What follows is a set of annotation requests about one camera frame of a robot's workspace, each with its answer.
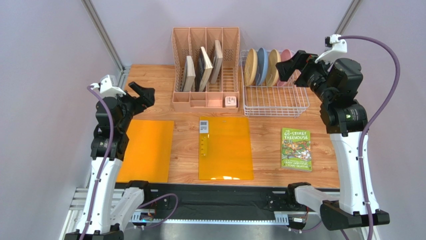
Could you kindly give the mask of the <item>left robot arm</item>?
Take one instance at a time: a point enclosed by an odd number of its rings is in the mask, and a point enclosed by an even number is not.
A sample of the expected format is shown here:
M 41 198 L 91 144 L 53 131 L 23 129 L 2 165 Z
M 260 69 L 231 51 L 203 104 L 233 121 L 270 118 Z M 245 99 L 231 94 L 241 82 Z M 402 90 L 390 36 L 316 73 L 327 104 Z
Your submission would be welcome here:
M 91 143 L 91 175 L 82 216 L 74 232 L 66 240 L 122 240 L 126 225 L 144 202 L 147 181 L 131 180 L 115 207 L 112 200 L 119 171 L 129 143 L 127 130 L 135 115 L 155 104 L 155 89 L 135 82 L 129 87 L 138 96 L 131 96 L 117 87 L 110 87 L 105 96 L 97 93 L 103 82 L 87 87 L 97 99 L 97 126 Z

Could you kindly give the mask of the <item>blue plate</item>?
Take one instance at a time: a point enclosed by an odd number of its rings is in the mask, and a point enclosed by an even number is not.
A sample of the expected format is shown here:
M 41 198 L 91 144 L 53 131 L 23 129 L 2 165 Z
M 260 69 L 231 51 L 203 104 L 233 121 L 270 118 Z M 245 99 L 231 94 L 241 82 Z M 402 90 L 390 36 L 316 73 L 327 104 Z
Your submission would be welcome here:
M 261 86 L 267 76 L 268 71 L 268 52 L 265 48 L 261 47 L 257 51 L 257 72 L 255 77 L 255 84 Z

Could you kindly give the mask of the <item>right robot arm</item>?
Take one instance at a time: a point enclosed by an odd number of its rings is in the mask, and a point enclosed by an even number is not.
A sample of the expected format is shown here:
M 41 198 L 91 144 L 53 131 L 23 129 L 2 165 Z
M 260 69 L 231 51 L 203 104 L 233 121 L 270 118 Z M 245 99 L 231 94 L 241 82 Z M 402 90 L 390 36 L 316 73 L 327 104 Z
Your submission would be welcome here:
M 368 137 L 363 135 L 369 124 L 367 112 L 356 100 L 364 78 L 361 65 L 349 58 L 327 63 L 299 50 L 275 67 L 283 82 L 300 71 L 295 85 L 311 89 L 319 98 L 320 117 L 334 147 L 340 183 L 339 197 L 307 182 L 289 184 L 287 203 L 319 213 L 330 231 L 389 224 L 390 215 L 377 203 L 371 183 Z

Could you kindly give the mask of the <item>yellow bear plate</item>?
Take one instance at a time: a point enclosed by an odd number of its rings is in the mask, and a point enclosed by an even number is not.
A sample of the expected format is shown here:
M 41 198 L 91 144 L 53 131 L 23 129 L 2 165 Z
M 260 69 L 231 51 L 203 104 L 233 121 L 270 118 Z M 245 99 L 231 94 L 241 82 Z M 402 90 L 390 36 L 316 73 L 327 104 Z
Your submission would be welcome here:
M 251 48 L 246 56 L 244 66 L 244 85 L 251 86 L 255 80 L 258 66 L 258 54 L 254 48 Z

